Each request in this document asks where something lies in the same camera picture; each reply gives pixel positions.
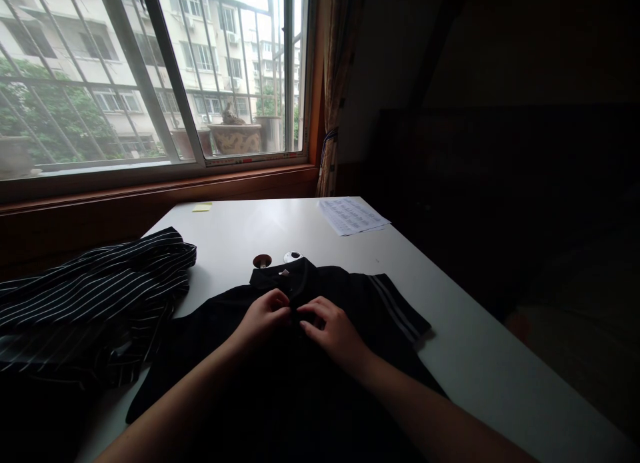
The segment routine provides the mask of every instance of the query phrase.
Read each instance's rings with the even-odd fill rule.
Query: striped shirt
[[[189,291],[195,259],[195,245],[170,227],[0,283],[0,376],[103,388],[136,381]]]

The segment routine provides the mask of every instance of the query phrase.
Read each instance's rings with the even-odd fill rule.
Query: black polo shirt
[[[133,422],[223,343],[251,303],[273,288],[291,308],[324,296],[346,313],[367,346],[444,394],[413,345],[424,320],[384,275],[314,267],[306,258],[254,270],[249,285],[209,299],[168,325],[149,374],[129,408]],[[195,438],[192,459],[218,461],[407,461],[421,455],[372,395],[345,374],[297,324],[278,328],[233,376]]]

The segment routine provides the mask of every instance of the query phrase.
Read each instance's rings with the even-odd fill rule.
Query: large ceramic pot
[[[261,125],[209,125],[211,140],[222,155],[242,155],[260,151]]]
[[[0,137],[0,179],[26,177],[38,173],[27,150],[29,137]]]
[[[186,130],[172,130],[171,136],[178,150],[180,150],[181,160],[193,160],[193,149],[189,142],[189,135]],[[198,138],[202,147],[202,153],[205,158],[213,158],[213,149],[211,148],[211,135],[209,130],[198,130]]]

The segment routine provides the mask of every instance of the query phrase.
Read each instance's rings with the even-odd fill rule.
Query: table surface
[[[315,266],[386,273],[432,325],[419,351],[454,403],[542,462],[639,461],[640,451],[392,225],[338,236],[317,208],[319,199],[223,201],[192,213],[169,211],[147,234],[166,227],[197,245],[191,289],[175,317],[208,298],[249,283],[253,259],[272,265],[297,251]],[[124,431],[129,405],[146,377],[108,392],[88,425],[77,461],[92,461]]]

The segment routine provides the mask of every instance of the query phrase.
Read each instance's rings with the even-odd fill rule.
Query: sticky note
[[[193,207],[192,212],[195,212],[195,211],[209,211],[209,210],[211,210],[211,202],[198,203],[195,207]]]

